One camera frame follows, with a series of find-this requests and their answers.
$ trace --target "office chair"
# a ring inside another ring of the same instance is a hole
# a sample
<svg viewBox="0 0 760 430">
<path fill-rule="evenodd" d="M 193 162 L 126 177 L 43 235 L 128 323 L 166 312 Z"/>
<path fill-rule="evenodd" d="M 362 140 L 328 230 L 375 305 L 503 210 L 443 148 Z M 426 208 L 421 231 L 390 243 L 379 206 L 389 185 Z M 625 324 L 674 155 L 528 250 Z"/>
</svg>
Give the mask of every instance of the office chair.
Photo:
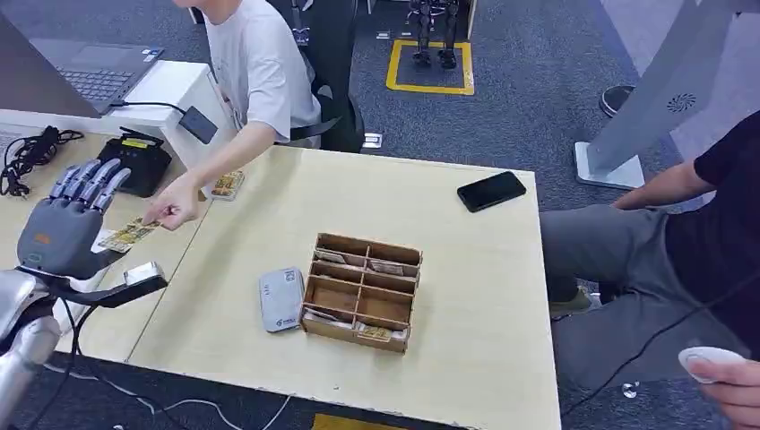
<svg viewBox="0 0 760 430">
<path fill-rule="evenodd" d="M 322 123 L 290 131 L 290 139 L 322 135 L 322 149 L 360 152 L 364 120 L 349 94 L 357 0 L 317 0 L 309 9 L 309 41 L 301 46 L 315 72 L 311 91 L 322 105 Z"/>
</svg>

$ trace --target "black shoe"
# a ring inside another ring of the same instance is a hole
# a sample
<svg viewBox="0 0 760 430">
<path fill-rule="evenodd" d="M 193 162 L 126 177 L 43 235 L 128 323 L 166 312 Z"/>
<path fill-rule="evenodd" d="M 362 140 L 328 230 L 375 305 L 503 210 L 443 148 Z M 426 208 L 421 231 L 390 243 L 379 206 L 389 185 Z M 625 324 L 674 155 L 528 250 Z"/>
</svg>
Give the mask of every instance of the black shoe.
<svg viewBox="0 0 760 430">
<path fill-rule="evenodd" d="M 419 51 L 414 53 L 414 63 L 423 67 L 430 67 L 432 61 L 430 60 L 430 54 L 427 51 Z"/>
<path fill-rule="evenodd" d="M 453 51 L 446 51 L 441 49 L 438 51 L 438 56 L 441 58 L 441 67 L 444 69 L 456 68 L 456 55 Z"/>
</svg>

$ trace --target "wooden organizer box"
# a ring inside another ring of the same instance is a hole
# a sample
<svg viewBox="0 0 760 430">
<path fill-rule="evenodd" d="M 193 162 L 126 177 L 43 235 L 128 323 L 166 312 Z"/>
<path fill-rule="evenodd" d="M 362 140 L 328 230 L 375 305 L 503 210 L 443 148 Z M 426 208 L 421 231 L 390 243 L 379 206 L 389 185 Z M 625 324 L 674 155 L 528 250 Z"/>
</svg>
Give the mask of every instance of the wooden organizer box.
<svg viewBox="0 0 760 430">
<path fill-rule="evenodd" d="M 306 332 L 405 352 L 420 251 L 320 233 L 299 321 Z"/>
</svg>

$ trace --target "human arm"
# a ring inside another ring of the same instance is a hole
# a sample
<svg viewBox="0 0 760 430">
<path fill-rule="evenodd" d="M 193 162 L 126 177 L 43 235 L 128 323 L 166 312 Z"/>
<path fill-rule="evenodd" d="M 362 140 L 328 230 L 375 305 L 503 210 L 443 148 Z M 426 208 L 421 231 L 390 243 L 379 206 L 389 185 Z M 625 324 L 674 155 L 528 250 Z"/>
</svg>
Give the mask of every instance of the human arm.
<svg viewBox="0 0 760 430">
<path fill-rule="evenodd" d="M 760 363 L 717 365 L 695 360 L 689 371 L 718 381 L 702 390 L 719 403 L 735 430 L 760 428 Z"/>
<path fill-rule="evenodd" d="M 733 170 L 734 164 L 760 135 L 760 111 L 744 118 L 722 139 L 694 161 L 657 175 L 641 188 L 627 193 L 612 205 L 622 210 L 684 202 L 713 191 Z"/>
<path fill-rule="evenodd" d="M 277 133 L 269 125 L 251 122 L 209 159 L 178 177 L 151 204 L 142 217 L 147 224 L 157 220 L 175 230 L 198 217 L 198 191 L 228 172 L 242 168 L 274 144 Z"/>
<path fill-rule="evenodd" d="M 692 160 L 658 174 L 644 186 L 624 194 L 612 203 L 612 206 L 624 211 L 646 206 L 662 206 L 684 202 L 714 189 L 714 185 L 697 175 L 695 162 Z"/>
</svg>

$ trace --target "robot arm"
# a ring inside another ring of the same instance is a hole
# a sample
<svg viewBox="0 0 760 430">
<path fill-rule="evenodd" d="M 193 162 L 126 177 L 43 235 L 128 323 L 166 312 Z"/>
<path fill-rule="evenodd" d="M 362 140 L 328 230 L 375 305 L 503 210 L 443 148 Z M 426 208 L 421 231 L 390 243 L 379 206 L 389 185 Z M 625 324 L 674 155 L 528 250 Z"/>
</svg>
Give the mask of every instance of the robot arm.
<svg viewBox="0 0 760 430">
<path fill-rule="evenodd" d="M 124 256 L 91 251 L 116 189 L 130 175 L 118 165 L 112 159 L 69 167 L 29 216 L 16 248 L 21 265 L 0 271 L 0 430 L 55 350 L 58 298 L 117 307 L 167 286 L 155 262 L 126 272 L 124 283 L 109 290 L 81 293 L 69 285 L 67 277 L 86 280 Z"/>
</svg>

